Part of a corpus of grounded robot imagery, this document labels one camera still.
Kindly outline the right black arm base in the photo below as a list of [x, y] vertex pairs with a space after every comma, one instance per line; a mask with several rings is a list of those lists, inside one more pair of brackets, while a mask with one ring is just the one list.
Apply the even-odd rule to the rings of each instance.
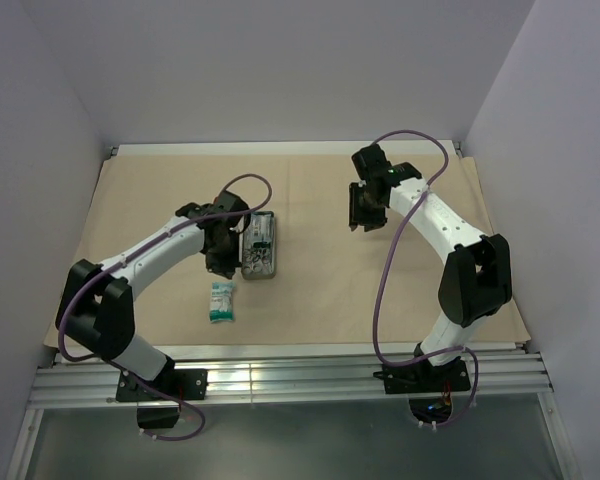
[[406, 367], [383, 365], [373, 377], [383, 382], [389, 395], [466, 392], [472, 388], [466, 363], [460, 358], [443, 366], [432, 366], [428, 361]]

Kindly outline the beige cloth wrap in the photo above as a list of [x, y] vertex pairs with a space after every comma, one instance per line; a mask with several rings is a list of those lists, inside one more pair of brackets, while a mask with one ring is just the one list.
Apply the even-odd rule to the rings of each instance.
[[237, 279], [233, 322], [212, 324], [216, 276], [202, 255], [152, 283], [135, 304], [156, 346], [418, 342], [439, 316], [442, 264], [412, 226], [351, 231], [348, 154], [119, 156], [100, 174], [77, 259], [105, 260], [157, 231], [176, 209], [223, 186], [276, 217], [276, 275]]

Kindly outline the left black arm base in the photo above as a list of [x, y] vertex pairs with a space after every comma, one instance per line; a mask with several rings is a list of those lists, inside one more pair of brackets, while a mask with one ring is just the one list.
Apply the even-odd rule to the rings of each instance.
[[[176, 441], [196, 436], [206, 426], [204, 413], [191, 401], [204, 400], [207, 386], [208, 371], [201, 368], [174, 369], [155, 381], [122, 372], [115, 401], [136, 405], [136, 421], [142, 433]], [[180, 420], [196, 420], [197, 426], [191, 434], [167, 435], [166, 431], [173, 429]]]

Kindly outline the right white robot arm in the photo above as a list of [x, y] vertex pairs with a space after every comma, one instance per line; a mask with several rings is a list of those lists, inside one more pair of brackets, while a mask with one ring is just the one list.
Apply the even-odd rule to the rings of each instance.
[[358, 181], [349, 186], [349, 227], [384, 227], [387, 213], [413, 226], [439, 256], [443, 273], [437, 298], [441, 313], [411, 361], [415, 383], [432, 390], [448, 374], [480, 322], [512, 298], [510, 247], [500, 234], [488, 235], [461, 218], [432, 190], [432, 183], [408, 162], [393, 165], [378, 144], [352, 157]]

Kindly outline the metal instrument tray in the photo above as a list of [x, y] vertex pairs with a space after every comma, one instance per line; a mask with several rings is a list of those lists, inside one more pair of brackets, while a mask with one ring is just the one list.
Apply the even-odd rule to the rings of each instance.
[[273, 211], [251, 215], [242, 235], [241, 275], [244, 280], [266, 280], [276, 275], [276, 217]]

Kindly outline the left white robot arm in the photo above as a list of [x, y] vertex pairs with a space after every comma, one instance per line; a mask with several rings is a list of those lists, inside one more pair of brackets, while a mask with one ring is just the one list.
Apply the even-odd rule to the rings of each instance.
[[239, 234], [247, 203], [221, 192], [212, 203], [187, 204], [158, 231], [99, 263], [86, 259], [69, 270], [56, 318], [58, 348], [69, 360], [65, 339], [139, 377], [139, 388], [163, 399], [175, 386], [173, 360], [136, 330], [134, 303], [154, 281], [188, 257], [205, 256], [206, 268], [227, 279], [239, 266]]

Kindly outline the teal sterile packet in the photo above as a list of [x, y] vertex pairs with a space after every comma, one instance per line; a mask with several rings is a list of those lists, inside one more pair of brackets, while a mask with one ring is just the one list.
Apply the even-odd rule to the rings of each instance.
[[253, 214], [247, 229], [248, 245], [251, 248], [269, 248], [274, 237], [274, 215], [270, 212]]
[[209, 320], [212, 324], [233, 322], [235, 320], [233, 308], [233, 281], [214, 282], [211, 288]]

